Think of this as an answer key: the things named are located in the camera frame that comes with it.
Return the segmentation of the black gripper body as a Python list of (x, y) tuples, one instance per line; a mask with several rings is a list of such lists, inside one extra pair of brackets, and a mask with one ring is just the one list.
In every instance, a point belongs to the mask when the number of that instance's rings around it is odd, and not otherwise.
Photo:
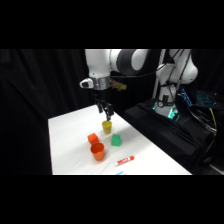
[(94, 91), (95, 103), (97, 105), (106, 105), (109, 102), (110, 93), (108, 89)]

